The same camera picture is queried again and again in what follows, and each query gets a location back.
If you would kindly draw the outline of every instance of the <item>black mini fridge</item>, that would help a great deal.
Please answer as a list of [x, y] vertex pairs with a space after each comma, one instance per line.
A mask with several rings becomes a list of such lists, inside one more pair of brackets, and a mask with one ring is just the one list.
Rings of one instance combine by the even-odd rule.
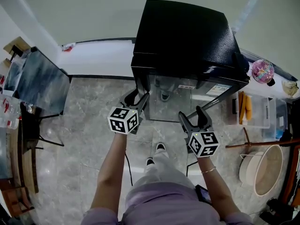
[[249, 64], [223, 13], [196, 5], [147, 0], [131, 68], [146, 119], [178, 122], [197, 105], [208, 109], [249, 82]]

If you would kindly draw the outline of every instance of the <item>colorful ball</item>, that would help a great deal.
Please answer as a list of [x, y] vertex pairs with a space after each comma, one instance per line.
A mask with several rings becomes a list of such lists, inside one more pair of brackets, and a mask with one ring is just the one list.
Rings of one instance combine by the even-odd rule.
[[274, 76], [274, 67], [267, 60], [258, 60], [253, 63], [252, 76], [259, 83], [269, 83]]

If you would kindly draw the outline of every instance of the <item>black shoe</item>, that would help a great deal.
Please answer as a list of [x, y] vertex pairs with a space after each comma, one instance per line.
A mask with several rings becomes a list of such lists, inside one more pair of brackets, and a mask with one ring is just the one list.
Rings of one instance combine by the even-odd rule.
[[150, 164], [154, 164], [153, 158], [151, 158], [151, 157], [147, 158], [147, 160], [146, 160], [146, 166], [148, 166]]

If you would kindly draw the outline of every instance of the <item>gray pants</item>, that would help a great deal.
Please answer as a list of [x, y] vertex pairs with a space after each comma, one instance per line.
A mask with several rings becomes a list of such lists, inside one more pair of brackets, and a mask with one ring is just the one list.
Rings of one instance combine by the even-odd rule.
[[164, 149], [158, 149], [153, 156], [154, 164], [146, 166], [144, 176], [140, 178], [132, 187], [154, 182], [173, 182], [194, 189], [195, 186], [182, 172], [178, 171], [168, 153]]

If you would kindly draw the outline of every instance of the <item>marble floor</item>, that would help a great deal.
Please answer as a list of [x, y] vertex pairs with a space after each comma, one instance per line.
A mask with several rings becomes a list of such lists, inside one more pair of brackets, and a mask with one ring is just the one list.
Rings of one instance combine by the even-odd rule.
[[[64, 115], [43, 120], [41, 124], [41, 135], [45, 139], [63, 141], [65, 147], [39, 142], [39, 146], [44, 148], [36, 152], [39, 193], [30, 194], [35, 207], [30, 216], [36, 224], [80, 224], [84, 212], [92, 202], [97, 175], [114, 136], [109, 130], [107, 115], [110, 108], [117, 104], [119, 97], [134, 87], [134, 81], [72, 79]], [[284, 164], [276, 186], [266, 196], [257, 197], [253, 188], [242, 185], [238, 178], [242, 162], [239, 154], [244, 149], [225, 149], [228, 144], [245, 142], [242, 128], [224, 123], [224, 103], [208, 109], [207, 112], [221, 139], [221, 146], [212, 160], [240, 210], [251, 214], [255, 224], [262, 225], [264, 222], [258, 217], [258, 212], [264, 209], [266, 201], [280, 193], [289, 148], [282, 148]], [[261, 130], [247, 130], [251, 141], [261, 140]], [[157, 142], [166, 144], [175, 166], [185, 173], [187, 164], [195, 161], [193, 154], [187, 154], [185, 137], [179, 123], [144, 120], [137, 135], [130, 134], [127, 140], [127, 156], [133, 182], [143, 175], [145, 159], [154, 153]], [[195, 185], [206, 187], [197, 165], [189, 167], [188, 177]], [[125, 161], [119, 219], [124, 212], [125, 196], [130, 187], [129, 170]]]

